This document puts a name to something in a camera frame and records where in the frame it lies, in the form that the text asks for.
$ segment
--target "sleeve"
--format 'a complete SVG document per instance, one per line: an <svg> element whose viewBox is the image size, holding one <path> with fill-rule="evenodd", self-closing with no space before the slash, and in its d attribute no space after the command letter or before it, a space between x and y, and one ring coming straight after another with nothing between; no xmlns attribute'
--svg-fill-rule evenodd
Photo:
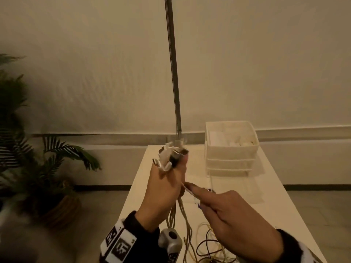
<svg viewBox="0 0 351 263"><path fill-rule="evenodd" d="M134 263L139 261L166 263L168 261L167 250L158 246L160 229L157 228L155 232L149 233L135 218L135 213L136 211L131 212L123 221L124 229L115 239L110 251L106 252L104 257L100 254L100 263ZM133 236L132 241L129 242L128 238L123 237L123 232L126 235L125 230Z"/></svg>
<svg viewBox="0 0 351 263"><path fill-rule="evenodd" d="M284 251L276 263L322 263L303 243L283 230L278 229L278 232L282 236Z"/></svg>

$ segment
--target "white table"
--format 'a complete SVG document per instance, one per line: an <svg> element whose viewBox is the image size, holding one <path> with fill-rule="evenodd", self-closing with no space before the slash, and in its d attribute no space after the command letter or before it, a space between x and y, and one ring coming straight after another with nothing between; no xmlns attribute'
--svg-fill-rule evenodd
<svg viewBox="0 0 351 263"><path fill-rule="evenodd" d="M205 173L204 145L188 145L186 148L190 152L186 173L187 181L201 187L212 186L216 193L228 190L238 191L271 225L287 231L306 244L323 262L327 262L261 148L258 149L257 159L249 177L212 178L207 177ZM147 147L120 218L127 217L131 211L138 210L141 205L152 158L156 157L159 149L160 146ZM207 229L200 227L198 230L198 226L206 222L206 219L197 205L192 203L189 194L184 195L183 202L189 223L194 231L192 243L196 247L205 238ZM166 228L165 222L160 225L161 230L164 228ZM179 209L177 209L175 229L181 237L186 236L185 221ZM178 262L182 262L183 255L184 246ZM193 262L189 255L187 260Z"/></svg>

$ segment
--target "plant pot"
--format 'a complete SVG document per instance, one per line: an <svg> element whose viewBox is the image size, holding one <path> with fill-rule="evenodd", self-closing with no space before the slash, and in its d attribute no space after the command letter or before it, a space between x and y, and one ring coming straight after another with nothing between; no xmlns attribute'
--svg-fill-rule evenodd
<svg viewBox="0 0 351 263"><path fill-rule="evenodd" d="M81 202L77 196L64 196L57 206L40 217L41 223L51 229L68 226L81 211Z"/></svg>

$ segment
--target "metal rod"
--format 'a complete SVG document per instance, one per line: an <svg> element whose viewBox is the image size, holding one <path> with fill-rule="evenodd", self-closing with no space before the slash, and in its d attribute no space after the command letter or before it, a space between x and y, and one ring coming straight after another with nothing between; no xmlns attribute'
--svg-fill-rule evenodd
<svg viewBox="0 0 351 263"><path fill-rule="evenodd" d="M167 31L168 31L168 44L169 44L169 57L171 59L171 72L173 83L173 98L175 109L175 123L177 128L178 140L182 138L182 122L180 119L180 102L179 102L179 88L178 88L178 70L177 70L177 57L176 57L176 41L174 39L174 25L173 25L173 9L172 0L165 0Z"/></svg>

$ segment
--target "potted plant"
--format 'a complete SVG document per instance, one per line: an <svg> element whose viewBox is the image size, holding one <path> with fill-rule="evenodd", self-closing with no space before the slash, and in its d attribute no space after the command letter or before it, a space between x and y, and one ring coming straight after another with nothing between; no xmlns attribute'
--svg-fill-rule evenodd
<svg viewBox="0 0 351 263"><path fill-rule="evenodd" d="M0 54L0 64L18 58ZM16 110L24 106L26 85L22 76L9 77L0 70L0 189L16 195L17 209L51 228L71 222L81 204L72 186L57 178L65 158L79 160L87 170L100 169L96 158L79 146L61 142L54 135L42 137L38 153L29 143Z"/></svg>

